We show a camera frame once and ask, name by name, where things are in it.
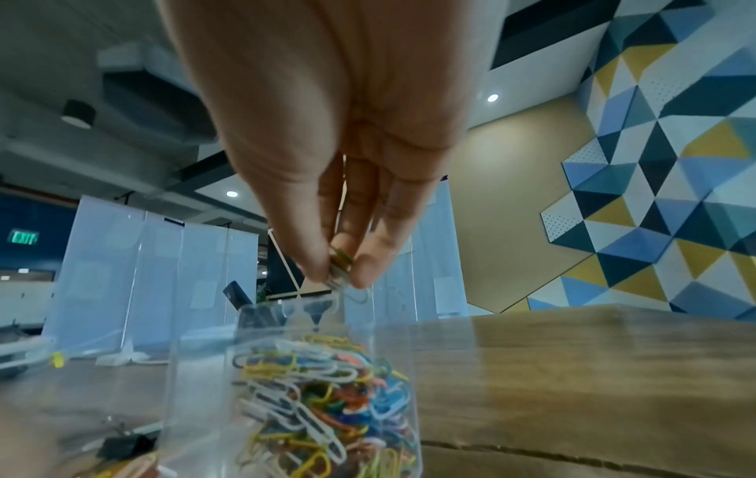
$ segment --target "pile of paper clips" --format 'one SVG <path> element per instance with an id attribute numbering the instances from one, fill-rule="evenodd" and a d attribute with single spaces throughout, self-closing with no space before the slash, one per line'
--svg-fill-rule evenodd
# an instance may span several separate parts
<path id="1" fill-rule="evenodd" d="M 233 359 L 239 411 L 262 426 L 237 464 L 270 478 L 415 478 L 409 379 L 348 339 L 271 339 Z"/>

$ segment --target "plastic container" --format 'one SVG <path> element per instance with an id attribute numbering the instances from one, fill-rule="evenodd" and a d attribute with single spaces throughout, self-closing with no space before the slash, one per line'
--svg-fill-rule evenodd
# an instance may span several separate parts
<path id="1" fill-rule="evenodd" d="M 169 373 L 164 474 L 421 476 L 404 317 L 347 325 L 343 297 L 248 306 L 233 336 L 181 338 Z"/>

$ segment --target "wooden tabletop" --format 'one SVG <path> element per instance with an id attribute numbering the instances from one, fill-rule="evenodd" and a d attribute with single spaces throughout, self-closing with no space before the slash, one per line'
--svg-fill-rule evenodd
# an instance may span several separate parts
<path id="1" fill-rule="evenodd" d="M 756 476 L 756 325 L 601 306 L 423 323 L 411 338 L 425 476 Z M 108 413 L 161 418 L 165 367 L 93 368 L 72 362 L 66 392 L 49 386 L 64 441 L 102 433 Z M 38 402 L 40 380 L 0 396 Z"/>

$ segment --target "exit sign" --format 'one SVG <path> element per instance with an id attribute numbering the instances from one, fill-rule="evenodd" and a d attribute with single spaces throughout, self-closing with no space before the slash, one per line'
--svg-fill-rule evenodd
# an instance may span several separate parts
<path id="1" fill-rule="evenodd" d="M 32 231 L 21 231 L 13 229 L 8 235 L 8 242 L 13 244 L 24 244 L 25 246 L 34 246 L 39 240 L 39 233 Z"/>

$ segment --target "ceiling air conditioning unit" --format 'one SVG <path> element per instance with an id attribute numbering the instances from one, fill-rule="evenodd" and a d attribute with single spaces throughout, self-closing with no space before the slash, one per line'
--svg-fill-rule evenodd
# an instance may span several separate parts
<path id="1" fill-rule="evenodd" d="M 125 43 L 97 53 L 106 103 L 137 126 L 175 143 L 217 141 L 207 108 L 178 57 L 150 43 Z"/>

